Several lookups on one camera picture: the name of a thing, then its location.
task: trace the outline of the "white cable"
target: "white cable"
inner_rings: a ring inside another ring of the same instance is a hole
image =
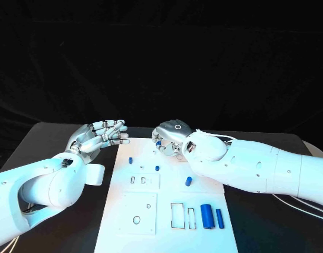
[[[200,132],[200,133],[205,133],[206,135],[210,135],[210,136],[226,137],[226,138],[229,138],[229,139],[232,139],[232,140],[236,140],[235,137],[228,136],[228,135],[206,133],[206,132],[203,132],[200,129],[198,129],[196,131]]]
[[[308,207],[314,208],[316,210],[323,212],[323,209],[314,207],[311,204],[308,204],[307,202],[304,202],[301,199],[298,199],[297,197],[291,196],[296,200],[298,200],[303,204],[306,204]]]
[[[14,246],[16,246],[17,241],[19,241],[19,236],[17,236],[17,238],[16,238],[16,241],[14,241],[14,244],[13,244],[13,246],[12,246],[12,249],[10,249],[10,252],[9,252],[9,253],[12,253],[12,251],[13,251],[13,249],[14,249]]]
[[[0,253],[4,253],[4,251],[7,250],[9,246],[13,244],[16,239],[17,237],[12,239],[10,243],[7,244],[7,247],[0,251]]]
[[[321,216],[319,216],[319,215],[314,215],[313,213],[310,213],[310,212],[307,212],[307,211],[304,211],[303,209],[300,209],[300,208],[297,208],[296,206],[293,206],[290,203],[287,203],[275,194],[272,194],[272,196],[284,203],[284,204],[287,204],[290,207],[293,207],[293,208],[296,208],[297,210],[300,210],[300,211],[303,211],[304,213],[307,213],[308,215],[311,215],[311,216],[314,216],[314,217],[317,217],[317,218],[320,218],[320,219],[323,219],[323,217]]]

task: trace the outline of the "table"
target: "table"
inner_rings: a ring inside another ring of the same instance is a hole
[[[1,171],[63,152],[68,138],[78,127],[79,125],[71,124],[38,123]],[[151,130],[130,127],[127,133],[130,137],[148,138]],[[293,134],[209,132],[259,141],[283,150],[310,155],[300,138]],[[102,185],[85,185],[76,203],[20,236],[13,253],[94,252],[117,149],[117,146],[102,149],[94,160],[94,163],[105,166]],[[225,197],[239,253],[323,252],[323,220],[290,208],[270,194],[249,193],[225,186]]]

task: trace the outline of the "black curtain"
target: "black curtain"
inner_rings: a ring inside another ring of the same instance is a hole
[[[39,121],[179,118],[323,149],[323,9],[252,7],[0,2],[0,166]]]

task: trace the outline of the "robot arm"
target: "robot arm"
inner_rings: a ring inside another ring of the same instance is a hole
[[[185,125],[180,120],[161,123],[153,131],[153,141],[157,146],[159,140],[170,142],[159,148],[161,152],[177,144],[174,153],[183,154],[199,176],[241,190],[287,194],[323,205],[323,158],[290,153],[254,141],[221,141],[202,131],[183,129]]]
[[[29,231],[78,200],[85,184],[99,186],[104,166],[88,164],[99,148],[128,144],[123,120],[84,125],[72,134],[65,152],[0,173],[0,245]],[[39,210],[22,211],[19,198]]]

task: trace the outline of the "blue cylinder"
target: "blue cylinder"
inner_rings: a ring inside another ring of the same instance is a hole
[[[209,204],[200,205],[203,228],[212,229],[215,227],[212,207]]]
[[[218,219],[218,227],[223,228],[223,219],[222,219],[221,209],[216,209],[216,219]]]
[[[190,186],[190,184],[192,184],[192,178],[187,177],[187,178],[186,178],[186,186]]]

